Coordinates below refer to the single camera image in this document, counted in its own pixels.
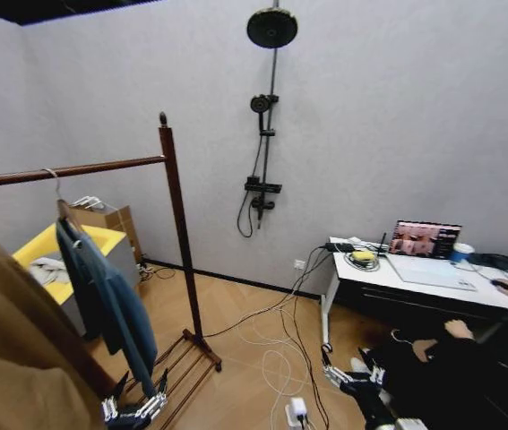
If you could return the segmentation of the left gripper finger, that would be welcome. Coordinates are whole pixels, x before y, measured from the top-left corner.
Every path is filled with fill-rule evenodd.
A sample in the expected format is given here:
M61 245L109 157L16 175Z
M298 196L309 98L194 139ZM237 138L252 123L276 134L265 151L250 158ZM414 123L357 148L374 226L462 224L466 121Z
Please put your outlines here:
M116 383L115 387L111 390L111 393L101 402L101 410L105 422L111 422L118 419L119 412L117 401L120 398L125 385L128 381L128 373Z
M158 392L150 398L141 408L139 417L156 417L167 404L168 369L159 379Z

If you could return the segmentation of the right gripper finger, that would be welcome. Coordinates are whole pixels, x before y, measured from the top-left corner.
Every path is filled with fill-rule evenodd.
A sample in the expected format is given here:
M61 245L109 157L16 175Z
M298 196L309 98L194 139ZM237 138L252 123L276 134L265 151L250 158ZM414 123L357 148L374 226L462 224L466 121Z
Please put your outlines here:
M359 348L358 352L367 371L370 373L371 382L377 385L382 385L385 376L385 369L382 368L370 355L368 349Z
M322 344L322 365L323 373L325 377L334 385L341 386L348 382L348 376L342 372L339 368L335 367L329 358L329 354L332 353L332 347L330 344Z

